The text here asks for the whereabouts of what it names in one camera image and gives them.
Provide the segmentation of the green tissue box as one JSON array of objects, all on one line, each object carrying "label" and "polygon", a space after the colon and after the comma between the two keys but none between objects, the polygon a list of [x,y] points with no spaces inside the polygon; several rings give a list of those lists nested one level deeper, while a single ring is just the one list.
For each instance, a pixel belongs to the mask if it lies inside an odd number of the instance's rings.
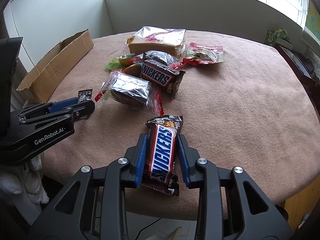
[{"label": "green tissue box", "polygon": [[278,28],[274,30],[268,30],[264,44],[274,47],[277,39],[289,42],[289,36],[286,29]]}]

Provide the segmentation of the green candy packet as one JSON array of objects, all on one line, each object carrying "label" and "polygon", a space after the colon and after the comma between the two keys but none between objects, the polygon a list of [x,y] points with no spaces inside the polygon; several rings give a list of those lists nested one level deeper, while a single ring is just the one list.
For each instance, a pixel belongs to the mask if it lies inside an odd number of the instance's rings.
[{"label": "green candy packet", "polygon": [[105,71],[112,71],[115,69],[123,69],[123,66],[120,64],[118,58],[112,59],[104,68]]}]

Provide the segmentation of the packaged sliced bread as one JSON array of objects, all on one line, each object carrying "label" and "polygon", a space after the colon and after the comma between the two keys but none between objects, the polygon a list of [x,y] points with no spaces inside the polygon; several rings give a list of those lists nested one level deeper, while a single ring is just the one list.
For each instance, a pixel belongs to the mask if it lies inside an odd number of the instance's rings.
[{"label": "packaged sliced bread", "polygon": [[185,29],[144,26],[127,39],[126,45],[131,54],[156,50],[179,59],[185,51],[185,32]]}]

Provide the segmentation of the Snickers bar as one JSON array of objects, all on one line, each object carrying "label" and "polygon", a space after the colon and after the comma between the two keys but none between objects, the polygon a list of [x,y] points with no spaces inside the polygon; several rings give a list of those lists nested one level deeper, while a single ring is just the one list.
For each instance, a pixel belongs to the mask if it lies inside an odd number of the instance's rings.
[{"label": "Snickers bar", "polygon": [[149,128],[149,136],[142,184],[163,194],[178,196],[176,142],[183,126],[183,116],[158,116],[145,124]]},{"label": "Snickers bar", "polygon": [[142,78],[165,88],[172,99],[177,96],[184,74],[183,70],[172,69],[155,60],[144,60],[142,63]]}]

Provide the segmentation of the white cloth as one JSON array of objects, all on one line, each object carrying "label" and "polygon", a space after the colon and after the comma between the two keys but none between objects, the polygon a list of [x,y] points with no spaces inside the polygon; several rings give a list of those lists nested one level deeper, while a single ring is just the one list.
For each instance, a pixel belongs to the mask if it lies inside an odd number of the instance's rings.
[{"label": "white cloth", "polygon": [[1,166],[1,194],[27,195],[33,204],[47,204],[49,197],[41,181],[42,160],[37,155],[20,166]]}]

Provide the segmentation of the chocolate cake clear wrapper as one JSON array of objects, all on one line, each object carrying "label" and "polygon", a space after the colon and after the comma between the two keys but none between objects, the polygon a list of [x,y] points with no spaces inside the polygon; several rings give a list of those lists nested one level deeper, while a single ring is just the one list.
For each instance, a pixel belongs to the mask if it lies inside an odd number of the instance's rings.
[{"label": "chocolate cake clear wrapper", "polygon": [[140,111],[152,111],[164,115],[161,90],[150,81],[113,70],[103,83],[94,100],[112,97],[119,103]]}]

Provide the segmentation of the pink tablecloth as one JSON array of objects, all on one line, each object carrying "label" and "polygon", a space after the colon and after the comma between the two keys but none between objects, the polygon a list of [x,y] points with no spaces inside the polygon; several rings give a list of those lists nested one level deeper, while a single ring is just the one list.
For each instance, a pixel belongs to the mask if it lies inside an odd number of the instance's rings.
[{"label": "pink tablecloth", "polygon": [[[166,114],[181,115],[182,134],[201,157],[241,166],[274,203],[319,175],[319,120],[290,66],[272,47],[225,34],[189,30],[187,43],[222,46],[224,61],[185,66]],[[101,99],[75,132],[44,153],[43,172],[66,183],[82,166],[103,167],[135,146],[151,111]]]}]

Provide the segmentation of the colourful jelly cup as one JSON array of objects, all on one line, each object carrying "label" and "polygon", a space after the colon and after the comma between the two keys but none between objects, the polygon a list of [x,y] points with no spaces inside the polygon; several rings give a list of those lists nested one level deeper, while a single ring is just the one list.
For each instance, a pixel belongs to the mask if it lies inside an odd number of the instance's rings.
[{"label": "colourful jelly cup", "polygon": [[122,67],[122,73],[135,77],[141,77],[143,60],[135,54],[125,54],[116,57]]}]

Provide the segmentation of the brown cardboard box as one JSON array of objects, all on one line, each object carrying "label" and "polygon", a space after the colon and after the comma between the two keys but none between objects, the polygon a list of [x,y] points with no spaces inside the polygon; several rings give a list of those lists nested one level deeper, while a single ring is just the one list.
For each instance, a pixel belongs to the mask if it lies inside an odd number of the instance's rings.
[{"label": "brown cardboard box", "polygon": [[65,76],[93,47],[87,29],[68,37],[44,55],[16,91],[29,103],[47,102]]}]

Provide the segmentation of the red white snack pouch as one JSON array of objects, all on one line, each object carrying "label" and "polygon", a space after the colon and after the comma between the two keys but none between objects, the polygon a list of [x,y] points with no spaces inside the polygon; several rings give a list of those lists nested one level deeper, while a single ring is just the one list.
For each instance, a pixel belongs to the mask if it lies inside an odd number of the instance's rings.
[{"label": "red white snack pouch", "polygon": [[215,64],[224,61],[223,46],[205,46],[194,42],[189,44],[183,63],[197,66],[200,64]]}]

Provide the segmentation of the small black snack packet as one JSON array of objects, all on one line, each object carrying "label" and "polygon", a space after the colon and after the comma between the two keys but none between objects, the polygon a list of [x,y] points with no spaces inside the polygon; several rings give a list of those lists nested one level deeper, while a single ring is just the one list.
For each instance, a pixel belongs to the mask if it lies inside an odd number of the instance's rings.
[{"label": "small black snack packet", "polygon": [[83,101],[92,100],[93,89],[85,89],[78,91],[78,103]]}]

